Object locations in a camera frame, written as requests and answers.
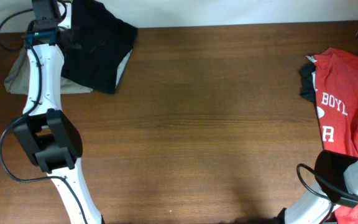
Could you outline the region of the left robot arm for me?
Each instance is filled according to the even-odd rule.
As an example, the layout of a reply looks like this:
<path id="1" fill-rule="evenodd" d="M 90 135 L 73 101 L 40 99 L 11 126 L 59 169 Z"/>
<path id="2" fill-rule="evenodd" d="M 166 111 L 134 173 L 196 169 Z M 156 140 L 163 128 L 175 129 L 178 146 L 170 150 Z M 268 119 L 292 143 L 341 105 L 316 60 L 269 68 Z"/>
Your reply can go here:
<path id="1" fill-rule="evenodd" d="M 71 223 L 104 223 L 83 176 L 83 144 L 62 111 L 63 51 L 73 47 L 71 1 L 32 1 L 35 21 L 24 37 L 29 90 L 20 118 L 10 125 L 30 162 L 55 185 Z"/>

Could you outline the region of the black shorts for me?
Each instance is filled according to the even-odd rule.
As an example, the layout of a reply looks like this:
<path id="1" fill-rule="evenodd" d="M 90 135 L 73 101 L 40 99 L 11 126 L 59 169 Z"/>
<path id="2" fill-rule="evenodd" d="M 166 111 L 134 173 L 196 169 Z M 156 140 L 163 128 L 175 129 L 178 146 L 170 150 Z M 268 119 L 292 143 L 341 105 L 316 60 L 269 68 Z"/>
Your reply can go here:
<path id="1" fill-rule="evenodd" d="M 65 50 L 62 77 L 114 94 L 134 48 L 138 28 L 98 1 L 73 1 L 73 47 Z"/>

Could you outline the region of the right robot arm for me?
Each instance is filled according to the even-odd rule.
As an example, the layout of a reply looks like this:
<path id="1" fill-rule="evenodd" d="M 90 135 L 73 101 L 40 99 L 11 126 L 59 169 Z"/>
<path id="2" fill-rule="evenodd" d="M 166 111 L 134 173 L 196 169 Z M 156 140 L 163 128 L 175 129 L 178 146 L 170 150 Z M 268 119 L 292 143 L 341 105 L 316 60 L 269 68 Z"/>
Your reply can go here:
<path id="1" fill-rule="evenodd" d="M 315 181 L 274 223 L 358 223 L 358 56 L 336 48 L 309 57 L 301 96 L 316 108 L 323 150 Z"/>

